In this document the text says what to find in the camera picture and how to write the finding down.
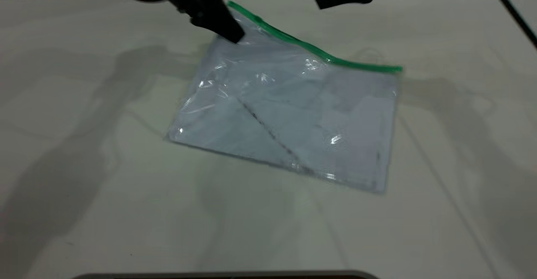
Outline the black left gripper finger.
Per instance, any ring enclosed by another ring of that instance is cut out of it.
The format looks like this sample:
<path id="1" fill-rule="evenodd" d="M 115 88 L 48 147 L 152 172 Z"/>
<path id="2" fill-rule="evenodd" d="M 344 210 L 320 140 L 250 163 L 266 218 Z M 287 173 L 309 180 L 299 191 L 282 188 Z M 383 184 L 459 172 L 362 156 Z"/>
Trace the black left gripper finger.
<path id="1" fill-rule="evenodd" d="M 190 18 L 190 22 L 194 26 L 213 31 L 234 44 L 244 37 L 244 30 L 225 5 L 203 10 Z"/>
<path id="2" fill-rule="evenodd" d="M 230 13 L 223 0 L 207 0 L 207 29 L 223 38 L 243 38 L 245 32 Z"/>

